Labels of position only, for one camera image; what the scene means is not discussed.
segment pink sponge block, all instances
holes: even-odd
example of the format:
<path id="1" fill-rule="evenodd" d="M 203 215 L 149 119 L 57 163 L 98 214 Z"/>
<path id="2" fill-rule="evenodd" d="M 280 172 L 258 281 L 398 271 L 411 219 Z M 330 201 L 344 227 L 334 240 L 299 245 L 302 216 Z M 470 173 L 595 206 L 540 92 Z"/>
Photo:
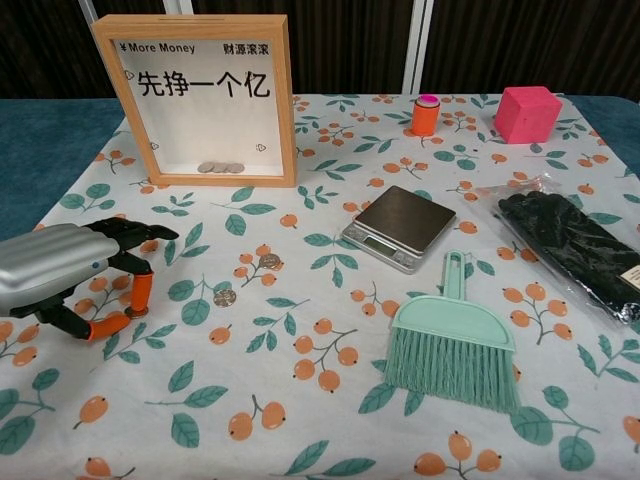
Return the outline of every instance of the pink sponge block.
<path id="1" fill-rule="evenodd" d="M 546 87 L 507 87 L 496 114 L 496 129 L 507 143 L 541 143 L 551 135 L 562 109 Z"/>

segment silver robotic hand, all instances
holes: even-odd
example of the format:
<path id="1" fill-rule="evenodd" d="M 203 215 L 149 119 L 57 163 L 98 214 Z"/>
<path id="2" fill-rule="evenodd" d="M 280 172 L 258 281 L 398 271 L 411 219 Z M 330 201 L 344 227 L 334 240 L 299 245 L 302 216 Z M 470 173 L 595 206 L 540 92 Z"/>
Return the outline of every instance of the silver robotic hand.
<path id="1" fill-rule="evenodd" d="M 126 250 L 145 240 L 173 240 L 178 234 L 162 225 L 108 218 L 79 227 L 53 225 L 0 242 L 0 316 L 35 314 L 74 337 L 95 340 L 121 330 L 132 317 L 145 315 L 153 271 L 149 262 Z M 134 275 L 126 315 L 87 322 L 64 305 L 75 287 L 114 267 Z"/>

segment dustpan brush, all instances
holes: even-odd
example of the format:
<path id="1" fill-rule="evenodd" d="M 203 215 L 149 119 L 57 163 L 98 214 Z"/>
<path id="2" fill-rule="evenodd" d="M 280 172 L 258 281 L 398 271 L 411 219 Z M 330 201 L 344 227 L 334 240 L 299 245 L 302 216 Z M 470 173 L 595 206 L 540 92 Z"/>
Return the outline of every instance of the dustpan brush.
<path id="1" fill-rule="evenodd" d="M 513 412 L 519 406 L 512 367 L 513 339 L 488 310 L 461 300 L 462 255 L 447 255 L 443 289 L 446 298 L 415 297 L 398 310 L 385 382 L 499 412 Z"/>

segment silver kitchen scale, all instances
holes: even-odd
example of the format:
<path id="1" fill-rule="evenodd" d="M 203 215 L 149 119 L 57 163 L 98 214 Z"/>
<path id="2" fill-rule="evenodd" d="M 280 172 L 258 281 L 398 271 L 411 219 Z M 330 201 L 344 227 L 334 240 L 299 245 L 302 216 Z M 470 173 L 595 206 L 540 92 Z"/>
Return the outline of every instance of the silver kitchen scale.
<path id="1" fill-rule="evenodd" d="M 456 212 L 390 187 L 342 231 L 342 238 L 404 273 L 414 273 Z"/>

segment floral tablecloth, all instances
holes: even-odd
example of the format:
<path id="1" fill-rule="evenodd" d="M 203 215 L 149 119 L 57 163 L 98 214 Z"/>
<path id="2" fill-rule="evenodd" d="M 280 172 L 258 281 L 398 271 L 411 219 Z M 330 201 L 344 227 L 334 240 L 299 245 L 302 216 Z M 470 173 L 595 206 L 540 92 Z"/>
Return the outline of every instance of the floral tablecloth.
<path id="1" fill-rule="evenodd" d="M 638 248 L 640 184 L 562 97 L 549 142 L 504 144 L 499 98 L 443 96 L 436 135 L 416 137 L 409 96 L 297 96 L 290 189 L 151 185 L 123 122 L 42 224 L 120 215 L 180 237 L 133 250 L 156 271 L 150 313 L 107 340 L 1 320 L 0 476 L 638 477 L 640 329 L 584 306 L 473 189 L 546 172 Z M 415 275 L 339 238 L 391 185 L 457 212 Z M 393 313 L 438 294 L 451 248 L 467 298 L 515 336 L 513 415 L 382 380 Z M 129 289 L 109 269 L 68 305 L 99 320 Z"/>

